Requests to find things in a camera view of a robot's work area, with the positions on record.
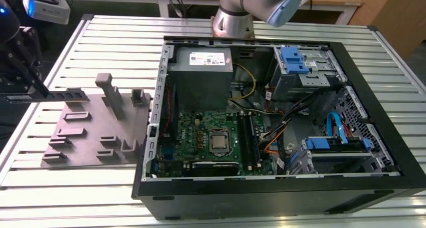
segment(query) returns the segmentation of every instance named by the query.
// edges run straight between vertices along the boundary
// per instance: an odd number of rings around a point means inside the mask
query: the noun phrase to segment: white label
[[[317,63],[316,62],[305,62],[305,65],[308,67],[317,67]]]
[[[272,100],[272,97],[273,97],[273,93],[272,92],[266,92],[266,100],[270,101]]]
[[[193,52],[190,54],[190,65],[225,66],[224,52]]]
[[[280,166],[282,169],[285,169],[285,162],[282,161],[281,158],[278,158],[277,164],[278,164],[278,166]]]

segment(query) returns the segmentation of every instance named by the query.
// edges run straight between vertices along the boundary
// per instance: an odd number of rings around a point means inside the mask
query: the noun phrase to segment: ram slot
[[[252,148],[250,148],[250,138],[248,136],[249,124],[246,123],[246,116],[238,114],[237,116],[237,126],[238,126],[238,139],[240,139],[240,149],[241,149],[241,161],[244,168],[249,171],[253,170],[252,163]]]
[[[254,125],[254,118],[253,116],[248,116],[246,119],[249,120],[249,124],[250,124],[250,149],[252,149],[252,153],[253,153],[253,165],[254,167],[258,169],[262,167],[262,158],[261,158],[261,152],[260,152],[260,140],[258,140],[258,136],[256,134],[256,125]]]

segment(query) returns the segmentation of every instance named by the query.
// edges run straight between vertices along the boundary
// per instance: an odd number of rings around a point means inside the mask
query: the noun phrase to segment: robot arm
[[[292,19],[302,0],[221,0],[214,19],[214,35],[220,37],[253,37],[253,16],[274,27]]]
[[[69,23],[65,0],[23,0],[27,14],[37,19]],[[38,33],[22,27],[6,0],[0,0],[0,95],[11,103],[86,101],[82,90],[50,91],[39,69],[43,66]]]

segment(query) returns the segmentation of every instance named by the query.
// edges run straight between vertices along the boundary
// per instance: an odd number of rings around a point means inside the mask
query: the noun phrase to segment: green circuit board
[[[262,116],[254,116],[257,133],[265,132]],[[210,135],[216,132],[228,133],[229,152],[214,154],[210,151]],[[240,162],[241,176],[270,175],[272,161],[262,161],[262,169],[249,171],[242,167],[241,142],[238,137],[237,113],[204,112],[181,113],[178,125],[178,140],[176,146],[164,148],[162,152],[173,153],[169,156],[168,164],[161,164],[161,175],[166,177],[180,177],[181,167],[178,161],[228,161]]]

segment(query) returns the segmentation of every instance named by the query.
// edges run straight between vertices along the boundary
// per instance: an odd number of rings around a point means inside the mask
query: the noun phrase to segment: aluminum table
[[[205,19],[86,16],[46,85],[101,93],[99,72],[121,92],[154,93],[165,35],[210,36]],[[396,127],[426,169],[426,88],[380,32],[365,26],[256,25],[257,38],[343,42]],[[65,103],[31,104],[0,155],[0,227],[425,227],[426,192],[347,215],[158,221],[132,199],[136,165],[42,169],[41,159]]]

